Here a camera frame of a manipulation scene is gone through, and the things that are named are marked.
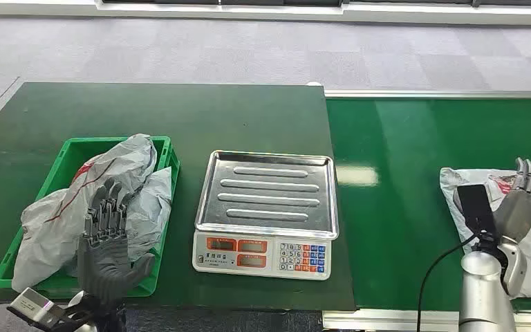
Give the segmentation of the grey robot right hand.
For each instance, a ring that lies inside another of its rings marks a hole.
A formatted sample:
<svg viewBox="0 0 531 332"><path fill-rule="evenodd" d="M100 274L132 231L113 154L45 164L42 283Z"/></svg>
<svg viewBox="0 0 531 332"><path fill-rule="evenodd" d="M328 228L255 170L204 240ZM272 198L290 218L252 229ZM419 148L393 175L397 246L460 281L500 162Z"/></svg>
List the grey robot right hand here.
<svg viewBox="0 0 531 332"><path fill-rule="evenodd" d="M494 212L500 235L520 243L531 229L531 160L516 158L516 177Z"/></svg>

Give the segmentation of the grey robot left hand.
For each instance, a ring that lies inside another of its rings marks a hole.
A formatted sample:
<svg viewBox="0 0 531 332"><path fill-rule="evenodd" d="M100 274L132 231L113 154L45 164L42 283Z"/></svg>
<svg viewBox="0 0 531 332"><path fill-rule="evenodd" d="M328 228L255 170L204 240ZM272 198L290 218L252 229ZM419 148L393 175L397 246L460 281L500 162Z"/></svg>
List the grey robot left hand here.
<svg viewBox="0 0 531 332"><path fill-rule="evenodd" d="M127 194L119 201L122 184L108 178L99 186L84 216L77 249L77 278L82 290L111 305L150 276L156 257L145 253L131 262L128 253Z"/></svg>

